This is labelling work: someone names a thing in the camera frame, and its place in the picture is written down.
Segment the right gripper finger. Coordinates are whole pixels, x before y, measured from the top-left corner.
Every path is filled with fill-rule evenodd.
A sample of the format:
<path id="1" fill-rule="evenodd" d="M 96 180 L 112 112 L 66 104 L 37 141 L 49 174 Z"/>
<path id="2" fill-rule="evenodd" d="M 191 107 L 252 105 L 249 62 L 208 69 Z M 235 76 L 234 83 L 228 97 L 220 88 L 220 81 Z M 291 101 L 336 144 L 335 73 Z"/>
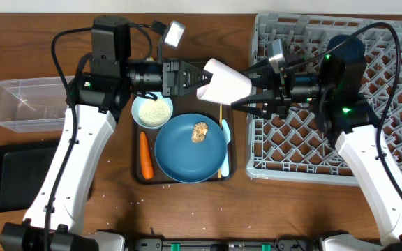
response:
<path id="1" fill-rule="evenodd" d="M 240 73 L 247 76 L 254 87 L 274 87 L 273 68 L 268 59 L 259 61 Z"/>
<path id="2" fill-rule="evenodd" d="M 233 102 L 231 108 L 262 119 L 270 119 L 274 114 L 274 92 L 266 90 L 262 93 L 250 95 Z"/>

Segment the pink cup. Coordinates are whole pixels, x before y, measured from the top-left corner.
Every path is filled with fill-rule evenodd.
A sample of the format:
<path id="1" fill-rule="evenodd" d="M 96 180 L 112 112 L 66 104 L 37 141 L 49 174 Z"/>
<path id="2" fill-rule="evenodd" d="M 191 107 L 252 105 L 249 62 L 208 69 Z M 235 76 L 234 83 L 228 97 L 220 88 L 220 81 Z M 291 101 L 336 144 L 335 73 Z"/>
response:
<path id="1" fill-rule="evenodd" d="M 251 80 L 216 59 L 210 59 L 204 70 L 212 74 L 210 82 L 197 89 L 199 100 L 231 105 L 248 97 L 252 91 Z"/>

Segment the light blue rice bowl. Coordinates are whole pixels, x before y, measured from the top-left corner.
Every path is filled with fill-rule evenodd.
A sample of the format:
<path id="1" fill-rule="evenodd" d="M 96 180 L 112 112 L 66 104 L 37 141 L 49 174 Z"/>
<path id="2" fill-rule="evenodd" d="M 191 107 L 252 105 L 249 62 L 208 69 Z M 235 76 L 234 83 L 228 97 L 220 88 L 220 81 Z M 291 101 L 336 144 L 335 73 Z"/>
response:
<path id="1" fill-rule="evenodd" d="M 167 123 L 173 113 L 171 98 L 154 92 L 157 100 L 136 97 L 132 103 L 131 114 L 134 121 L 143 128 L 159 129 Z"/>

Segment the dark blue plate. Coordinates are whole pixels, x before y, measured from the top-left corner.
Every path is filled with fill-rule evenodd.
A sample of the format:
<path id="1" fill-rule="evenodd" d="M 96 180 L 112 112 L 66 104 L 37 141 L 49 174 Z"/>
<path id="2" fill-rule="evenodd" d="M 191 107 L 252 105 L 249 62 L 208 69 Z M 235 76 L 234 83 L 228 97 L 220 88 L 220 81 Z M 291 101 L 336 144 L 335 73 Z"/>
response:
<path id="1" fill-rule="evenodd" d="M 195 124 L 205 122 L 204 141 L 192 141 Z M 227 152 L 227 144 L 217 122 L 201 114 L 181 114 L 170 119 L 158 132 L 154 155 L 158 166 L 180 183 L 199 183 L 214 176 Z"/>

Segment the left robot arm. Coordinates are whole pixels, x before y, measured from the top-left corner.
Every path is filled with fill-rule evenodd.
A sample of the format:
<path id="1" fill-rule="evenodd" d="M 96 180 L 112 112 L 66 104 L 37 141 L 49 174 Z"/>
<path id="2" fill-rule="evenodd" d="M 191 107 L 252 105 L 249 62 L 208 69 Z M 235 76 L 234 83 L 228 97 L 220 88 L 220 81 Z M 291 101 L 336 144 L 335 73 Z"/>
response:
<path id="1" fill-rule="evenodd" d="M 178 22 L 136 24 L 125 17 L 96 17 L 88 28 L 92 51 L 64 80 L 64 129 L 38 195 L 19 224 L 6 223 L 4 250 L 127 250 L 126 237 L 112 230 L 83 236 L 84 211 L 101 153 L 131 96 L 156 100 L 184 96 L 208 84 L 211 73 L 177 59 L 131 56 L 131 30 L 159 34 L 176 47 L 184 33 Z"/>

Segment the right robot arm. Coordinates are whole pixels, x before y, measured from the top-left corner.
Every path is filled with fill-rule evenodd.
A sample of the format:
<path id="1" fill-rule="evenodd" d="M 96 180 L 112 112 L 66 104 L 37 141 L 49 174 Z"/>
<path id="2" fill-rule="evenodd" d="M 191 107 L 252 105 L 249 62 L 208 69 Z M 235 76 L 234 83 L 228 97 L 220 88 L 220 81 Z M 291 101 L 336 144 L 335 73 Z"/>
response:
<path id="1" fill-rule="evenodd" d="M 311 106 L 318 130 L 351 169 L 380 233 L 379 250 L 402 250 L 402 173 L 385 141 L 385 115 L 377 115 L 359 92 L 366 70 L 365 46 L 354 36 L 333 37 L 317 73 L 300 73 L 303 62 L 281 42 L 268 46 L 254 64 L 259 94 L 232 103 L 235 110 L 264 119 L 285 119 L 294 104 Z"/>

